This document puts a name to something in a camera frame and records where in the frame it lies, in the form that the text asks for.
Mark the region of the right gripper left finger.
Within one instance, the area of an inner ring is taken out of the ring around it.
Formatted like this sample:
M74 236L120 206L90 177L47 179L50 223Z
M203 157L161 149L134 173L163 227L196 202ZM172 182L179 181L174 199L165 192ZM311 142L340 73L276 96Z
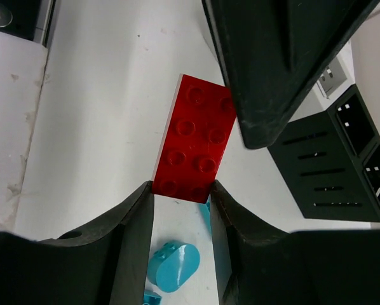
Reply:
M0 231L0 304L141 304L154 220L151 183L57 239Z

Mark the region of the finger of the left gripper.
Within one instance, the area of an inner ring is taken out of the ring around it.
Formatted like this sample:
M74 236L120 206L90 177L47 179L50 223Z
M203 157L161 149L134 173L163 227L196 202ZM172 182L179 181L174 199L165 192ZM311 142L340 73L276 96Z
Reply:
M376 6L368 0L203 1L247 149L275 142Z

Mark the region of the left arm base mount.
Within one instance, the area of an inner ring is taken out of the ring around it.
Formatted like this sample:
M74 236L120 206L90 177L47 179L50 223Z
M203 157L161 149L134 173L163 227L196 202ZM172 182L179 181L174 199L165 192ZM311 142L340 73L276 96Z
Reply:
M46 46L56 4L54 0L0 0L0 32Z

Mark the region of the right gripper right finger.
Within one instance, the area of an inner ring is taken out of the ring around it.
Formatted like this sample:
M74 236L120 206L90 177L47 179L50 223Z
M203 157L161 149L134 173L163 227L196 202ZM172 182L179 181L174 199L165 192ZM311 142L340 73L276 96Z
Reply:
M380 304L380 229L286 233L220 182L210 200L221 304Z

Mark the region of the red long lego brick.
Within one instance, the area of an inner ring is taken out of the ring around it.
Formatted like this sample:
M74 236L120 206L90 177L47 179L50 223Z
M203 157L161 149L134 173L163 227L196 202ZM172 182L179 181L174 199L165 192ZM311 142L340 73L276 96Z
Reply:
M229 88L179 77L152 192L206 203L236 119Z

